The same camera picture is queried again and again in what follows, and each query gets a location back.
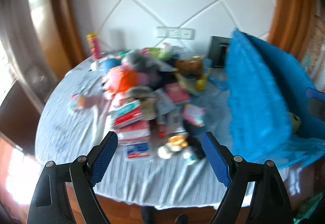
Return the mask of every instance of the electrical outlet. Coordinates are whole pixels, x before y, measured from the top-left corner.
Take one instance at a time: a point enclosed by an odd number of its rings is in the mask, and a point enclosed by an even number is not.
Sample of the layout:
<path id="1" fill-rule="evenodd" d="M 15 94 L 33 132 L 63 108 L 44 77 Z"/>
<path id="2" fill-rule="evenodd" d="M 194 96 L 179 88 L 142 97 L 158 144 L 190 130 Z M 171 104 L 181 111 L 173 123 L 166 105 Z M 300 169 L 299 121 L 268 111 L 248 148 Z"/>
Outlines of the electrical outlet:
<path id="1" fill-rule="evenodd" d="M 179 28 L 168 27 L 168 38 L 179 39 Z"/>
<path id="2" fill-rule="evenodd" d="M 194 40 L 194 29 L 179 28 L 179 38 L 183 40 Z"/>
<path id="3" fill-rule="evenodd" d="M 191 28 L 158 26 L 155 29 L 156 38 L 194 40 L 194 33 L 195 33 L 195 29 L 191 29 Z"/>

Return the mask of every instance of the pile of items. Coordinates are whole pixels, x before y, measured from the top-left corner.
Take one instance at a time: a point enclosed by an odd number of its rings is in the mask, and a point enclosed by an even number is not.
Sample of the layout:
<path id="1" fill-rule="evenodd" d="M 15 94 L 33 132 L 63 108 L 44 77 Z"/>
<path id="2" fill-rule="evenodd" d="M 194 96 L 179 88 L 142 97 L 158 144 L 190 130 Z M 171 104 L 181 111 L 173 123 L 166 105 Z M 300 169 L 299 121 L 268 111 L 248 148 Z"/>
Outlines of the pile of items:
<path id="1" fill-rule="evenodd" d="M 110 102 L 106 130 L 117 133 L 126 159 L 152 158 L 157 151 L 163 159 L 182 153 L 187 164 L 193 164 L 204 156 L 183 121 L 204 126 L 204 109 L 189 104 L 189 94 L 198 96 L 205 89 L 211 62 L 199 56 L 185 60 L 184 55 L 182 48 L 165 44 L 163 49 L 144 48 L 98 58 L 92 66 L 104 68 L 103 92 Z M 153 137 L 166 139 L 166 143 L 153 151 Z"/>

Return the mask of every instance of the brown teddy bear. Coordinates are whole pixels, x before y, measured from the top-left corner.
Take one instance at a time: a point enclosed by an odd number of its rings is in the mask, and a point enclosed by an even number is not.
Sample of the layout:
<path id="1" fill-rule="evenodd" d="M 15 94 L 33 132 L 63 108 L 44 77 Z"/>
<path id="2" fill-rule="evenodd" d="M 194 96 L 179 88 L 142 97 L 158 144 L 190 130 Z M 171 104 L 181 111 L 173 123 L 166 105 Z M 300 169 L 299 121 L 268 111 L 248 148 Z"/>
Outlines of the brown teddy bear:
<path id="1" fill-rule="evenodd" d="M 175 68 L 179 70 L 181 75 L 194 75 L 200 78 L 203 73 L 203 63 L 200 56 L 193 56 L 191 60 L 175 60 Z"/>

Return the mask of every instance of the chips can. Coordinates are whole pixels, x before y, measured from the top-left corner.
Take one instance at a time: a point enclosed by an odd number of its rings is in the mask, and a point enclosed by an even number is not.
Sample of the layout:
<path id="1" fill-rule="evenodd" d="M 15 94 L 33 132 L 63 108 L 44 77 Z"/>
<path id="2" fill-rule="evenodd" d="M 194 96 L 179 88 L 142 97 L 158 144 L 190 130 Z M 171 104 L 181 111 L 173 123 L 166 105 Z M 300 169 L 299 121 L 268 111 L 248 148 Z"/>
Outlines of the chips can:
<path id="1" fill-rule="evenodd" d="M 93 59 L 97 60 L 100 56 L 100 46 L 98 43 L 97 32 L 93 31 L 86 36 Z"/>

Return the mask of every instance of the shoe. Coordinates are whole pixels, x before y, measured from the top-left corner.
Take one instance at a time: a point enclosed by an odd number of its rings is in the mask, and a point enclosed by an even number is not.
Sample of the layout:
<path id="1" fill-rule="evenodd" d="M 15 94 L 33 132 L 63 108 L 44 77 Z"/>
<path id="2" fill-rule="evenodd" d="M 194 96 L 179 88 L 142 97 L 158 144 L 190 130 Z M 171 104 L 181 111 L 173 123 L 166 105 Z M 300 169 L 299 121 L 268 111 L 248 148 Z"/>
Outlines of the shoe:
<path id="1" fill-rule="evenodd" d="M 187 224 L 188 220 L 189 220 L 189 218 L 187 215 L 181 214 L 175 220 L 175 224 Z"/>

